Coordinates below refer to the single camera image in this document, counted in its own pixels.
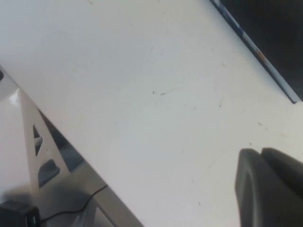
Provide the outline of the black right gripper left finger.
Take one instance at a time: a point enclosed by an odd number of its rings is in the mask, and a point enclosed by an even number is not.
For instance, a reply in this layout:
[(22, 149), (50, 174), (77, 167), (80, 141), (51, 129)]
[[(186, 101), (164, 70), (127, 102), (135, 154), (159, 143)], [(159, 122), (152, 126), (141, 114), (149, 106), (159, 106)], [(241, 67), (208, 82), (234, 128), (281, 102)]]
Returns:
[(235, 192), (242, 227), (303, 225), (303, 189), (289, 188), (261, 152), (239, 152)]

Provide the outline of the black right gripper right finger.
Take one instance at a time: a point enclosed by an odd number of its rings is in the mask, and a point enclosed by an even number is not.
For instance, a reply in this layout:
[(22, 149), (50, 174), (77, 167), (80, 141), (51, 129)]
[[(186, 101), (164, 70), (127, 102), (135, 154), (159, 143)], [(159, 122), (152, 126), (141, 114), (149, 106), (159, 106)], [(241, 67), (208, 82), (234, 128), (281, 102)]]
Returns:
[(289, 188), (303, 188), (302, 162), (274, 148), (262, 149), (261, 156)]

